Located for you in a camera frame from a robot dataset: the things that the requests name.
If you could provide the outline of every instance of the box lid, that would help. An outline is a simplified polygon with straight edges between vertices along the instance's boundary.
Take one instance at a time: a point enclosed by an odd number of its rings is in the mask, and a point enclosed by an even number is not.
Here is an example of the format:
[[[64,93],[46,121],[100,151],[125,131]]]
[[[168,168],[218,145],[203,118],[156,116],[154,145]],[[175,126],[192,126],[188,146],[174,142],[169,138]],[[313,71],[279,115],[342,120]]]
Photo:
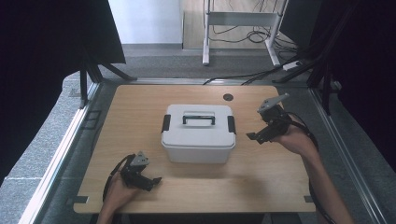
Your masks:
[[[227,105],[169,105],[163,120],[163,145],[230,149],[235,146],[233,111]]]

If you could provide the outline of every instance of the white plastic box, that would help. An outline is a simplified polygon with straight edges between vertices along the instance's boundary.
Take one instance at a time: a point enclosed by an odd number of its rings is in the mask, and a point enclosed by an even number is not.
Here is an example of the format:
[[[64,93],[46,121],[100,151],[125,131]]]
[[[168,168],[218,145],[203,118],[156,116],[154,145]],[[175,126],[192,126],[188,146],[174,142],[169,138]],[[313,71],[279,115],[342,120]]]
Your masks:
[[[227,105],[169,105],[163,118],[163,147],[174,162],[225,163],[235,134]]]

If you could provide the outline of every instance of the forearm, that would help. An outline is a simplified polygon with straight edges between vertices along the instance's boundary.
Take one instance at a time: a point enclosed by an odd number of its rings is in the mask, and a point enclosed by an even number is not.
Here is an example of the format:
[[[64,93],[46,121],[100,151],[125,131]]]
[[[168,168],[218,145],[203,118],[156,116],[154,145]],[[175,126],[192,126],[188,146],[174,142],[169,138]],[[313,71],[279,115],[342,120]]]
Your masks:
[[[312,188],[326,213],[336,223],[353,223],[353,219],[326,172],[318,153],[303,156],[303,161]]]
[[[110,206],[104,204],[100,213],[96,224],[111,224],[114,217],[115,209]]]

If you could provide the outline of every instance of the metal frame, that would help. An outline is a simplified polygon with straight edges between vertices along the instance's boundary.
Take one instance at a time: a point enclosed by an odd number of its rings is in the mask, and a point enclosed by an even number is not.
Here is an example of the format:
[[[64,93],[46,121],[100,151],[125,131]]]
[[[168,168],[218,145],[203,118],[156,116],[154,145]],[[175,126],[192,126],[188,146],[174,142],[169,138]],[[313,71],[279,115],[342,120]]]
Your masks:
[[[347,149],[347,145],[343,140],[343,137],[338,132],[337,127],[332,121],[332,117],[329,116],[326,113],[325,109],[323,109],[323,107],[321,106],[320,93],[316,89],[309,89],[309,93],[314,99],[314,103],[317,106],[318,112],[321,115],[322,120],[327,130],[329,131],[332,140],[336,145],[341,160],[343,161],[343,164],[345,165],[346,170],[348,171],[352,179],[352,182],[356,187],[356,190],[361,196],[361,200],[363,201],[363,204],[366,207],[367,212],[369,213],[373,223],[388,223],[381,212],[376,197],[371,192],[367,184],[367,181],[365,180],[363,174],[361,173],[361,170],[359,169],[358,165],[354,162],[352,156],[350,155]]]
[[[210,11],[210,0],[207,0],[205,12],[205,39],[203,64],[209,65],[209,26],[210,25],[234,25],[234,26],[270,26],[272,33],[269,39],[265,40],[265,46],[271,57],[274,66],[280,66],[273,44],[276,34],[279,31],[280,22],[288,0],[284,0],[281,9],[277,13],[262,12],[220,12]]]
[[[206,81],[205,78],[139,78],[137,81],[133,81],[128,83],[123,80],[120,81],[120,84],[135,84],[135,85],[202,85]],[[229,79],[218,79],[212,81],[209,85],[240,85],[244,80],[229,80]],[[98,89],[100,88],[100,83],[92,83],[89,89],[89,98],[93,99],[96,96]],[[297,87],[297,88],[306,88],[305,83],[289,83],[289,84],[275,84],[271,81],[256,81],[252,85],[271,85],[271,86],[282,86],[282,87]],[[338,132],[337,127],[335,126],[332,118],[326,114],[326,111],[321,106],[321,97],[320,93],[316,89],[308,89],[311,94],[314,103],[317,106],[318,112],[322,117],[322,120],[329,131],[329,134],[336,144],[336,148],[340,154],[340,157],[343,160],[343,164],[345,165],[350,177],[355,184],[355,187],[361,196],[362,202],[365,205],[373,223],[388,223],[381,212],[381,209],[378,205],[377,199],[374,194],[368,187],[368,184],[363,177],[359,167],[354,162],[352,156],[349,154],[347,146]],[[27,205],[19,223],[34,223],[35,219],[38,216],[38,213],[41,211],[41,208],[47,199],[47,196],[50,193],[50,188],[55,181],[55,178],[60,171],[61,166],[64,163],[64,159],[67,156],[67,153],[75,140],[75,137],[78,133],[78,129],[84,120],[87,112],[89,111],[92,105],[92,100],[90,100],[87,105],[79,109],[73,118],[64,139],[59,145],[58,149],[55,152],[55,155],[52,161],[49,164],[49,167],[44,174],[42,180],[40,181],[35,193]]]
[[[91,85],[88,92],[88,96],[90,99],[95,96],[97,90],[99,89],[99,86],[100,84],[98,83],[93,83]],[[79,109],[74,116],[69,128],[66,131],[66,134],[64,135],[64,138],[62,139],[61,144],[56,149],[55,154],[51,162],[49,163],[49,167],[47,168],[46,173],[44,173],[43,178],[41,179],[40,183],[37,186],[37,189],[35,190],[35,193],[33,194],[30,202],[27,204],[27,207],[24,210],[23,215],[21,216],[19,222],[20,224],[35,222],[38,213],[40,212],[44,202],[47,199],[47,196],[50,193],[52,184],[54,183],[55,178],[64,163],[64,159],[67,156],[71,145],[73,144],[79,127],[84,120],[87,112],[89,111],[91,105],[92,100],[88,101],[86,106]]]

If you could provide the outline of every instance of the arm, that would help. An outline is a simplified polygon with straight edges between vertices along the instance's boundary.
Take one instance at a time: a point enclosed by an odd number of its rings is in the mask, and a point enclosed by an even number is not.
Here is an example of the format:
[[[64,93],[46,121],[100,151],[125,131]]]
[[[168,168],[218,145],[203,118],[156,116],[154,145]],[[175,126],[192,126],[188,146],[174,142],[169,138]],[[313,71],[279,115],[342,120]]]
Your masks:
[[[289,151],[301,155],[318,201],[336,223],[354,223],[344,201],[326,172],[314,143],[299,128],[290,125],[288,132],[273,139]],[[319,223],[328,223],[318,214]]]
[[[138,191],[138,188],[127,188],[120,172],[116,172],[111,179],[97,224],[110,224],[116,211],[131,201]]]

